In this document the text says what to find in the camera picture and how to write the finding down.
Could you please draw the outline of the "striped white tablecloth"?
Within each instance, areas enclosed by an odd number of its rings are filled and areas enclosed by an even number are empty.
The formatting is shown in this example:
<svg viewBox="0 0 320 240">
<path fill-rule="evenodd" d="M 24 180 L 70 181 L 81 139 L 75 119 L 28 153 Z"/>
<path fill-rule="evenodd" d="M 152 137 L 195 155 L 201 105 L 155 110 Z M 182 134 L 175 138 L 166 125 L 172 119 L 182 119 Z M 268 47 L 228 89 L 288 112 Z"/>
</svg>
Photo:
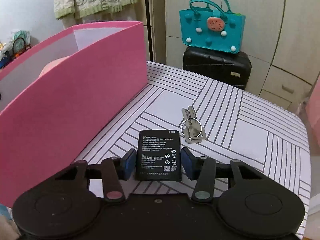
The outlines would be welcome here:
<svg viewBox="0 0 320 240">
<path fill-rule="evenodd" d="M 159 63 L 147 63 L 147 86 L 82 150 L 100 163 L 138 146 L 144 129 L 179 131 L 182 109 L 192 106 L 207 139 L 190 144 L 197 157 L 239 159 L 294 192 L 309 207 L 310 149 L 295 114 L 225 83 Z"/>
</svg>

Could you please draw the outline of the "black hard suitcase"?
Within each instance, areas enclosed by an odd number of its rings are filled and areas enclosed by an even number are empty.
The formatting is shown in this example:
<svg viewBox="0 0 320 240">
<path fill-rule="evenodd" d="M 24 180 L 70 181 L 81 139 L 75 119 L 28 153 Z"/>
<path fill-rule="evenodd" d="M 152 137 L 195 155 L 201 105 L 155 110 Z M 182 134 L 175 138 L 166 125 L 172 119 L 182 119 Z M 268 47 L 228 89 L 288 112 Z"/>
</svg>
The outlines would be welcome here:
<svg viewBox="0 0 320 240">
<path fill-rule="evenodd" d="M 242 51 L 230 54 L 189 46 L 183 54 L 183 69 L 244 90 L 252 65 Z"/>
</svg>

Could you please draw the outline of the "pink rounded metal tin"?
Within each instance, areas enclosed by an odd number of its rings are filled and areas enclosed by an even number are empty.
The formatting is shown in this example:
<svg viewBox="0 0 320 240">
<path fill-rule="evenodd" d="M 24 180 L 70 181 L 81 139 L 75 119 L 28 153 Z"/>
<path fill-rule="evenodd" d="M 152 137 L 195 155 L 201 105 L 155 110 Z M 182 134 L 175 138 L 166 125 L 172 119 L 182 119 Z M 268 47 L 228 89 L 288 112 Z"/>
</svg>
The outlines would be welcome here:
<svg viewBox="0 0 320 240">
<path fill-rule="evenodd" d="M 52 70 L 53 68 L 55 68 L 57 65 L 59 65 L 61 62 L 67 60 L 69 58 L 69 56 L 66 57 L 62 57 L 56 60 L 53 60 L 51 62 L 49 62 L 48 64 L 45 65 L 45 67 L 43 68 L 43 70 L 40 72 L 39 74 L 39 78 L 44 76 L 46 73 L 48 73 L 50 70 Z"/>
</svg>

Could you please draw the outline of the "teal felt handbag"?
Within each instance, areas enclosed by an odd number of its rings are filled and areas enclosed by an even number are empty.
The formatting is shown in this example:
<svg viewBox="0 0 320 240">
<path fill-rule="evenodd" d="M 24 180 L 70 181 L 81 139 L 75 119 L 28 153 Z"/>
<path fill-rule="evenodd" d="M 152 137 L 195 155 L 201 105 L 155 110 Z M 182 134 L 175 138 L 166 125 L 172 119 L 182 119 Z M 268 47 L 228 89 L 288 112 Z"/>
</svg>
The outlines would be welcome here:
<svg viewBox="0 0 320 240">
<path fill-rule="evenodd" d="M 226 11 L 211 0 L 190 0 L 189 8 L 179 11 L 181 38 L 186 46 L 240 52 L 246 16 L 232 12 L 229 1 L 224 2 Z"/>
</svg>

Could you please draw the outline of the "pink cardboard storage box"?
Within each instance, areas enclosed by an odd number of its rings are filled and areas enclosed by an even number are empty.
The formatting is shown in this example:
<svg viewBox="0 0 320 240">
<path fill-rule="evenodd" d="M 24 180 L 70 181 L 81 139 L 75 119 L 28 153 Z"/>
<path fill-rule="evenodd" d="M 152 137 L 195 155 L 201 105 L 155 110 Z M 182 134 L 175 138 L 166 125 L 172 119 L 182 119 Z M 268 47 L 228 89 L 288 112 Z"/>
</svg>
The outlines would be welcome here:
<svg viewBox="0 0 320 240">
<path fill-rule="evenodd" d="M 72 26 L 9 64 L 1 72 L 1 203 L 12 207 L 68 166 L 147 85 L 146 69 L 137 21 Z"/>
</svg>

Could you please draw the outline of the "black rectangular phone battery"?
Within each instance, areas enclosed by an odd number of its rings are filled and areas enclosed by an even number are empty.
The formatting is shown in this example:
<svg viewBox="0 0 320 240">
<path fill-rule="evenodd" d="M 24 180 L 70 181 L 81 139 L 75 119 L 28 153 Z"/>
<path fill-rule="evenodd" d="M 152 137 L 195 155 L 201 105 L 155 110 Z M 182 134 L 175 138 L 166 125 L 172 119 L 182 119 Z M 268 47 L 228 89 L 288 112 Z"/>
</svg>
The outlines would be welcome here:
<svg viewBox="0 0 320 240">
<path fill-rule="evenodd" d="M 180 133 L 177 130 L 139 132 L 135 179 L 181 181 Z"/>
</svg>

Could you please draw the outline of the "beige wardrobe cabinet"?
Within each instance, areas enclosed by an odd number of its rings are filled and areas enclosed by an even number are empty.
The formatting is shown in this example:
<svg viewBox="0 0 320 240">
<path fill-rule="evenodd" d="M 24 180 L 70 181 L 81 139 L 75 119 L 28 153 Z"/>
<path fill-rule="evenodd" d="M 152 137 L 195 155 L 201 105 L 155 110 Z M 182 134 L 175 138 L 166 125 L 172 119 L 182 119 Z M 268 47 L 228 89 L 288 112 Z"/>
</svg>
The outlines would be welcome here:
<svg viewBox="0 0 320 240">
<path fill-rule="evenodd" d="M 138 0 L 147 58 L 183 65 L 180 10 L 190 0 Z M 212 0 L 245 15 L 241 50 L 251 61 L 246 90 L 295 112 L 319 76 L 319 0 Z"/>
</svg>

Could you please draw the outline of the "silver keys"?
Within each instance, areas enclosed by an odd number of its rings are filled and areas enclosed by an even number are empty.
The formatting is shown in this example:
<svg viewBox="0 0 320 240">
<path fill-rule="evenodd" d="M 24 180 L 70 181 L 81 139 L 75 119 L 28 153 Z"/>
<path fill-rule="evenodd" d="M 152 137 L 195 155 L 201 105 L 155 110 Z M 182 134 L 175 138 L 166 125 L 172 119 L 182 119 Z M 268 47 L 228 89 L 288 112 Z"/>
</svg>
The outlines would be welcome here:
<svg viewBox="0 0 320 240">
<path fill-rule="evenodd" d="M 204 127 L 196 116 L 192 106 L 182 109 L 183 122 L 181 133 L 188 144 L 197 144 L 207 139 Z"/>
</svg>

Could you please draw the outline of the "pink paper shopping bag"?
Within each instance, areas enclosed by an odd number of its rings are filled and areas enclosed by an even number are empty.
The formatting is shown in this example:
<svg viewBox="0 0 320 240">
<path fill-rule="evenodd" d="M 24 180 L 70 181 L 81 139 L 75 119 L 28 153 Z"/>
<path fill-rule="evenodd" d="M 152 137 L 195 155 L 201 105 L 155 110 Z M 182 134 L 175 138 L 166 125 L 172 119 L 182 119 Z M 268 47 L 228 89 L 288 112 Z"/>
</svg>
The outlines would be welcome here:
<svg viewBox="0 0 320 240">
<path fill-rule="evenodd" d="M 306 106 L 308 121 L 317 140 L 320 133 L 320 80 L 315 83 L 308 104 Z"/>
</svg>

